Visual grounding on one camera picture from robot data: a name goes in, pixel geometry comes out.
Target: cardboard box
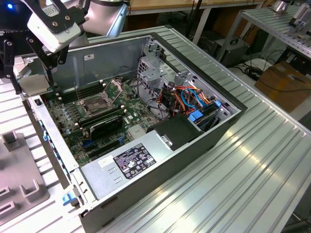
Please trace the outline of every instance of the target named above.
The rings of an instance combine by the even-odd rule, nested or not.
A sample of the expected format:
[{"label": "cardboard box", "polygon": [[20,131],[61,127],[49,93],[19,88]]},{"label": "cardboard box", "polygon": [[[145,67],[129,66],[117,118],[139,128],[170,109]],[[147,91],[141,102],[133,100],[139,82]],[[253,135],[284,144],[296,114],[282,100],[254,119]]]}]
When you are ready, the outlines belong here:
[{"label": "cardboard box", "polygon": [[[265,70],[255,87],[289,113],[311,94],[311,80],[286,62]],[[298,89],[310,90],[288,92]]]}]

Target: metal shelf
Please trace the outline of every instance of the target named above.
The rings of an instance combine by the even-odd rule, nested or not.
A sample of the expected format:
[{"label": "metal shelf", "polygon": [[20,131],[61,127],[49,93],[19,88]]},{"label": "metal shelf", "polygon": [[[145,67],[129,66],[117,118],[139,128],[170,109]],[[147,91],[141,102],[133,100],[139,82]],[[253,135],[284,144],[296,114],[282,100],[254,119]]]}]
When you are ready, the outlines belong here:
[{"label": "metal shelf", "polygon": [[273,35],[275,38],[281,40],[300,53],[311,57],[311,46],[308,46],[300,40],[287,34],[287,32],[293,28],[293,26],[289,25],[289,22],[297,10],[297,6],[289,6],[286,14],[276,13],[269,8],[240,11],[229,31],[224,46],[221,48],[217,56],[217,60],[220,61],[223,57],[225,50],[242,18]]}]

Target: power supply label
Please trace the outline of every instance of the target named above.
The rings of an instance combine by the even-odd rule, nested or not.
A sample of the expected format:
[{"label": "power supply label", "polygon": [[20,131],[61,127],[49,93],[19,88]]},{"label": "power supply label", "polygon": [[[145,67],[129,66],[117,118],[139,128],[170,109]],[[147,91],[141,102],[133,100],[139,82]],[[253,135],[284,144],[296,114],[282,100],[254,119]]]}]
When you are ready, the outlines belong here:
[{"label": "power supply label", "polygon": [[156,163],[155,159],[141,143],[113,159],[129,180]]}]

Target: metal table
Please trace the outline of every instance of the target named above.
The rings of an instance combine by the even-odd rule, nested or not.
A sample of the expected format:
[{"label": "metal table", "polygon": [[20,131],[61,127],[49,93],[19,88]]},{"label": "metal table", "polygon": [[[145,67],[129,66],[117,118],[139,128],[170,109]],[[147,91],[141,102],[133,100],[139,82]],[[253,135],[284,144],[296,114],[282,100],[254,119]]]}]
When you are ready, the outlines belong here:
[{"label": "metal table", "polygon": [[[248,110],[211,151],[100,232],[280,232],[311,183],[311,132],[174,29],[121,36],[147,32],[164,37]],[[62,217],[62,206],[55,202],[61,185],[10,84],[0,85],[0,101],[0,133],[24,133],[51,194],[0,232],[83,232],[78,217]]]},{"label": "metal table", "polygon": [[287,32],[293,28],[293,26],[289,25],[289,22],[298,8],[299,7],[297,6],[289,6],[287,14],[282,15],[272,11],[269,8],[240,11],[228,33],[224,45],[218,53],[217,60],[220,61],[223,57],[225,50],[232,40],[232,37],[242,18],[248,20],[249,26],[253,23],[273,36],[269,43],[267,43],[267,46],[264,47],[261,56],[269,50],[270,46],[277,38],[307,57],[311,57],[311,46],[307,46],[306,44],[300,42],[300,40],[287,34]]}]

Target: motherboard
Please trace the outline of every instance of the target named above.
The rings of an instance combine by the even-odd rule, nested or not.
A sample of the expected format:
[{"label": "motherboard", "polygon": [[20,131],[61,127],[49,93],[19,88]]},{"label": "motherboard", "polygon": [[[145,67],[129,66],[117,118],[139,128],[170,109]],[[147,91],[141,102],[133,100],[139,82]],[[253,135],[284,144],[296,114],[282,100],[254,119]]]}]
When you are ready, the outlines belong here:
[{"label": "motherboard", "polygon": [[134,91],[132,82],[112,80],[87,89],[44,97],[45,104],[72,155],[83,166],[146,134],[158,123]]}]

